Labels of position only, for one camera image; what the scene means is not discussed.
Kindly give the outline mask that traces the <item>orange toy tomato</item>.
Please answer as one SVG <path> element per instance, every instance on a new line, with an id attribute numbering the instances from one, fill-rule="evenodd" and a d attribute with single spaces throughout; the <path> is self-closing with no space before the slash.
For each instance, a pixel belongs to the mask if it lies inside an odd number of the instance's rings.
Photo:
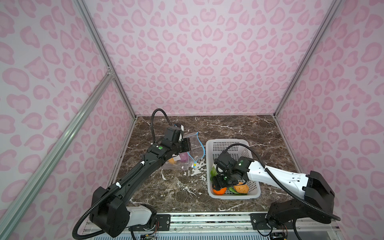
<path id="1" fill-rule="evenodd" d="M 221 188 L 219 190 L 216 190 L 215 188 L 212 188 L 212 192 L 217 196 L 222 196 L 226 193 L 227 188 Z"/>

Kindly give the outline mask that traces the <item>green white toy cabbage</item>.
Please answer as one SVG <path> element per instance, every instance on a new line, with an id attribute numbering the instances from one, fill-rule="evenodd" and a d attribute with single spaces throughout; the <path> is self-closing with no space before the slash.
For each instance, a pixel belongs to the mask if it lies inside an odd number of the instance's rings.
<path id="1" fill-rule="evenodd" d="M 213 182 L 213 178 L 218 175 L 216 167 L 212 167 L 210 170 L 210 180 Z"/>

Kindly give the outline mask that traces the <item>clear zip top bag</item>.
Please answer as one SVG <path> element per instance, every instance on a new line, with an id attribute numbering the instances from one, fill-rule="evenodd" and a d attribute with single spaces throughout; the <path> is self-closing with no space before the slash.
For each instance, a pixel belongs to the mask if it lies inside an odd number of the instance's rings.
<path id="1" fill-rule="evenodd" d="M 197 162 L 201 160 L 206 155 L 206 150 L 203 143 L 199 139 L 199 132 L 188 133 L 185 135 L 186 138 L 190 138 L 191 141 L 191 150 L 188 153 L 189 162 L 181 163 L 180 156 L 174 156 L 176 161 L 175 165 L 170 164 L 168 161 L 161 167 L 162 170 L 179 170 L 187 171 L 189 168 L 196 168 Z"/>

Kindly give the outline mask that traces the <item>purple toy onion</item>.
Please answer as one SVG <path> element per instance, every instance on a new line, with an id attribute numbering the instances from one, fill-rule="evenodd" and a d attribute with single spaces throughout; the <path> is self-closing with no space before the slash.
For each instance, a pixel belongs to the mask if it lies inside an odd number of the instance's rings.
<path id="1" fill-rule="evenodd" d="M 189 155 L 187 152 L 180 153 L 179 156 L 180 156 L 180 162 L 181 163 L 188 163 L 189 162 Z"/>

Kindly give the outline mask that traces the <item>yellow toy potato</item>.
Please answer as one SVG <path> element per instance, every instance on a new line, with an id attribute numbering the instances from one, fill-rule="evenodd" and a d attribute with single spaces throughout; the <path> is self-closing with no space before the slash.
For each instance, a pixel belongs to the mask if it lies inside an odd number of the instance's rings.
<path id="1" fill-rule="evenodd" d="M 171 158 L 168 160 L 168 162 L 172 165 L 175 165 L 176 164 L 176 161 L 174 160 L 174 158 Z"/>

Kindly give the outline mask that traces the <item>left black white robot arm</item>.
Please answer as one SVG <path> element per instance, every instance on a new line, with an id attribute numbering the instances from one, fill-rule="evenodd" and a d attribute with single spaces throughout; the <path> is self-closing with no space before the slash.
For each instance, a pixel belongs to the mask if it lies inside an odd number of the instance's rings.
<path id="1" fill-rule="evenodd" d="M 92 196 L 89 217 L 100 230 L 88 237 L 107 234 L 115 238 L 125 228 L 133 226 L 152 229 L 157 211 L 147 204 L 127 208 L 127 203 L 156 170 L 172 157 L 188 152 L 190 147 L 190 140 L 184 137 L 183 125 L 167 127 L 164 137 L 152 144 L 126 175 L 106 189 L 96 189 Z"/>

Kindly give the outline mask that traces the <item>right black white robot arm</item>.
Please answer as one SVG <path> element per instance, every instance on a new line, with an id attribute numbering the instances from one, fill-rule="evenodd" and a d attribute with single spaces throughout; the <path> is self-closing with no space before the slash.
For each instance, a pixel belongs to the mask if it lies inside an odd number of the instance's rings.
<path id="1" fill-rule="evenodd" d="M 299 174 L 263 165 L 251 158 L 233 159 L 222 153 L 215 160 L 218 174 L 212 178 L 212 187 L 219 191 L 235 187 L 241 181 L 261 182 L 278 187 L 291 196 L 291 200 L 271 204 L 267 221 L 283 224 L 290 220 L 310 218 L 322 224 L 340 221 L 334 214 L 335 193 L 318 172 Z"/>

